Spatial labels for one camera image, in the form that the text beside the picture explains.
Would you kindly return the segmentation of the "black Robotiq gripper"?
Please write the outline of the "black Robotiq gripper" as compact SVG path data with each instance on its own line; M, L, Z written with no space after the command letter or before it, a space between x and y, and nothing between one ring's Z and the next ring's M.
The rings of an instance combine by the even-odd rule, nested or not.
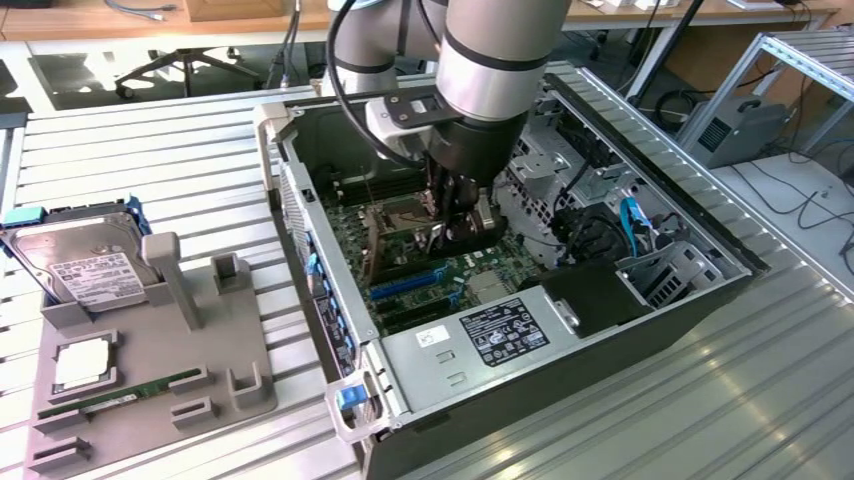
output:
M498 122L462 117L433 127L422 194L425 209L436 221L425 244L429 256L461 255L500 240L506 220L490 195L525 121L524 115Z

